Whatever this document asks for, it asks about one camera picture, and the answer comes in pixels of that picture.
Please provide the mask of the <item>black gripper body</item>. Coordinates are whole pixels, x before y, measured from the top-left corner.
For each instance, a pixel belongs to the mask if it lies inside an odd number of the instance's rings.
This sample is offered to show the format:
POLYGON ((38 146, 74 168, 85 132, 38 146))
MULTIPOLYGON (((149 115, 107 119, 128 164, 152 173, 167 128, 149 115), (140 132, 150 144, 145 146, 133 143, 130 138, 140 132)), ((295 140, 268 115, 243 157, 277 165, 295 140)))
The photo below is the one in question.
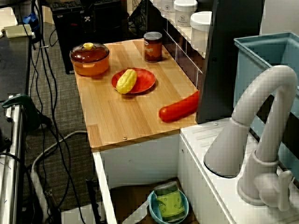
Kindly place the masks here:
POLYGON ((82 7, 80 13, 92 14, 94 12, 94 2, 94 0, 80 0, 80 4, 82 7))

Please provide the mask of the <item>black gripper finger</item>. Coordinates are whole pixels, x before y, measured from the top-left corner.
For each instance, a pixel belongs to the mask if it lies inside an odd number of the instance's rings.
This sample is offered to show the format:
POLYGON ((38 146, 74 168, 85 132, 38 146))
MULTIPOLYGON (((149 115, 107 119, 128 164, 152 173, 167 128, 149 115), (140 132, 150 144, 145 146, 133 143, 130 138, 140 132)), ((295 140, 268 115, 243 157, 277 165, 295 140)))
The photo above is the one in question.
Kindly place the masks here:
POLYGON ((93 26, 93 15, 91 13, 83 13, 82 14, 82 23, 84 27, 92 27, 93 26))

